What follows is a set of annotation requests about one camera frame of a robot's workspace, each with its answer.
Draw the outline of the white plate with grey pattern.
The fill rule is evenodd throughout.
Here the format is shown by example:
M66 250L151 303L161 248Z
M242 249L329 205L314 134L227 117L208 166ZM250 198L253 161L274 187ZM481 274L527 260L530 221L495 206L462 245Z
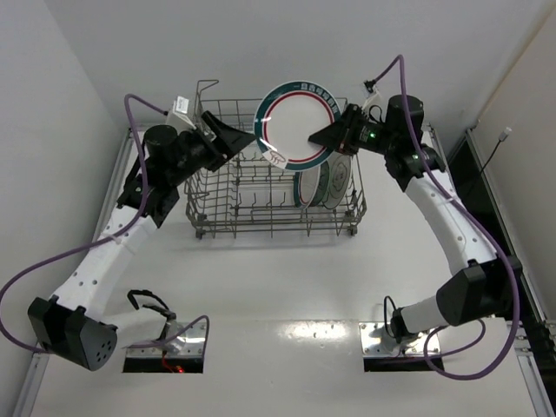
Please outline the white plate with grey pattern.
M323 199L326 209L335 209L345 196L352 173L352 158L334 153L329 160L330 177L328 190Z

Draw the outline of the green red rimmed plate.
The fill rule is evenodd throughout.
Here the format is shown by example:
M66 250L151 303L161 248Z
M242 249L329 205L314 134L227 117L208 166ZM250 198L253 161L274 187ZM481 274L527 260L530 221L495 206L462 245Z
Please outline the green red rimmed plate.
M298 209L318 206L328 191L329 177L330 168L327 162L295 173L294 206Z
M341 111L336 98L318 83L283 83L261 99L255 112L257 147L278 169L302 172L317 167L332 151L308 138L338 121Z

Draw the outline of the grey wire dish rack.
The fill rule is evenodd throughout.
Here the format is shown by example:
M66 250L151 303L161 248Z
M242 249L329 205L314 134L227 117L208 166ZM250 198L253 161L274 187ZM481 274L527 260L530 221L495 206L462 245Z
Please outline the grey wire dish rack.
M210 111L227 125L254 134L254 116L262 98L206 97L206 90L216 84L215 80L201 80L197 84L195 116ZM344 110L346 98L333 96ZM267 162L255 141L216 172L203 171L195 175L186 182L184 192L187 197L185 213L196 237L238 236L249 232L270 236L280 232L356 235L367 212L358 160L352 158L347 192L334 209L326 209L323 200L316 207L296 208L295 173Z

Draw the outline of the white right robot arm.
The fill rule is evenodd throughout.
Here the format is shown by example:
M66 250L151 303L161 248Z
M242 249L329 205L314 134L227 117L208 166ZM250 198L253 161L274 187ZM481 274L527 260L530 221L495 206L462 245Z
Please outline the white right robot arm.
M521 270L516 257L501 256L470 221L442 158L421 141L423 119L420 99L397 95L389 99L382 122L350 104L337 121L308 139L346 156L361 149L382 155L388 174L423 214L447 258L452 276L435 295L394 310L389 332L397 342L509 312L517 297L510 280Z

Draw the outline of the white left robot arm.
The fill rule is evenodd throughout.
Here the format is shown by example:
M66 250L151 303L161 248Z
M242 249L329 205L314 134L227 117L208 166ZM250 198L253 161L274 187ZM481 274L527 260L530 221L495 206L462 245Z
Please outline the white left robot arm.
M164 347L176 315L160 303L107 316L109 298L142 244L179 201L179 187L200 170L216 171L255 141L210 112L191 122L148 128L139 142L140 173L125 183L102 237L72 276L28 316L41 347L89 371L103 367L119 348Z

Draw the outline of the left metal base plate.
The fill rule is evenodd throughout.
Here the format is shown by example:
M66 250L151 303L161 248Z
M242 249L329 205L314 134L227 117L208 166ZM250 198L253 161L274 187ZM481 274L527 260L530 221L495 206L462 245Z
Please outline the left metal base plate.
M166 353L169 359L199 359L204 352L206 324L196 323L164 347L129 348L127 358L152 359Z

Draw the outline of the metal base plate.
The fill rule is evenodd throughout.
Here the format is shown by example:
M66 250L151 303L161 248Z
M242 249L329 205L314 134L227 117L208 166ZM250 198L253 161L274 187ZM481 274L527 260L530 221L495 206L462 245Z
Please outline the metal base plate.
M199 359L204 352L206 324L196 323L164 347L129 348L127 358L152 359L166 353L169 359Z
M360 322L359 329L364 358L410 359L423 358L425 351L430 356L441 353L440 341L436 335L431 337L425 347L429 331L420 332L417 336L398 343L395 338L387 334L383 321Z

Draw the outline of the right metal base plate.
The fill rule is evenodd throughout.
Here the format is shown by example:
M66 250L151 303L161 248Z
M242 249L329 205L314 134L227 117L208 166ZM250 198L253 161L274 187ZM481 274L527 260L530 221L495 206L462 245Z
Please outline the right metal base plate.
M436 335L431 337L425 347L429 331L420 332L417 336L398 343L395 338L387 334L383 321L360 322L359 329L364 358L410 359L423 358L425 351L430 356L441 353L440 341Z

